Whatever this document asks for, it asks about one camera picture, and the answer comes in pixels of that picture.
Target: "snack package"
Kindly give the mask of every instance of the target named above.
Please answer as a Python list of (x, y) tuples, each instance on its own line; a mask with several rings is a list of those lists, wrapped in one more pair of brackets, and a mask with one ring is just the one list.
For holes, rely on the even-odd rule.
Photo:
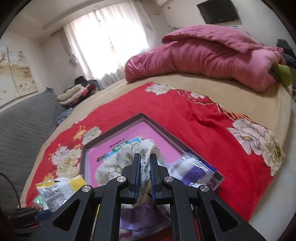
[(185, 185), (199, 187), (210, 183), (214, 172), (193, 156), (184, 154), (178, 161), (166, 165), (170, 176), (181, 180)]
[(49, 180), (36, 184), (36, 188), (50, 211), (55, 212), (77, 190), (86, 185), (81, 175), (69, 180)]

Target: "white curtain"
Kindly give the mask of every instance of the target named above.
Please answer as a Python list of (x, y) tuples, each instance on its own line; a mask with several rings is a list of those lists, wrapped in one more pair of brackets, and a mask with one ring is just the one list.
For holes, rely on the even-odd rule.
[(158, 46), (140, 1), (96, 10), (67, 24), (64, 31), (86, 79), (97, 79), (102, 88), (124, 79), (130, 57)]

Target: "folded pink quilt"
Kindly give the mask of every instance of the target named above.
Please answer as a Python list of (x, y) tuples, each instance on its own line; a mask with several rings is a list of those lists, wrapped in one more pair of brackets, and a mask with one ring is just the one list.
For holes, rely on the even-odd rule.
[(282, 48), (262, 46), (246, 33), (223, 26), (182, 28), (165, 35), (162, 42), (166, 44), (127, 61), (127, 82), (181, 72), (236, 79), (264, 92), (276, 82), (268, 73), (272, 64), (286, 64)]

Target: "gray sofa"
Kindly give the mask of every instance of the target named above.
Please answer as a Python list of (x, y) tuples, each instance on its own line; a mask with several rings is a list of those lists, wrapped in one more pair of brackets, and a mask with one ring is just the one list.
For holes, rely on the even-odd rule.
[[(65, 111), (51, 89), (0, 112), (0, 172), (15, 185), (19, 196), (36, 156), (56, 129), (55, 120)], [(0, 206), (10, 213), (17, 208), (12, 186), (0, 176)]]

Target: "yellow package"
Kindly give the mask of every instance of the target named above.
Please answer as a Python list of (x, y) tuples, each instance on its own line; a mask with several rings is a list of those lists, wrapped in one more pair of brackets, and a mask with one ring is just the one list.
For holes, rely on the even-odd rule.
[(81, 175), (65, 181), (49, 180), (36, 184), (36, 188), (43, 197), (48, 208), (55, 212), (64, 204), (77, 190), (86, 185)]

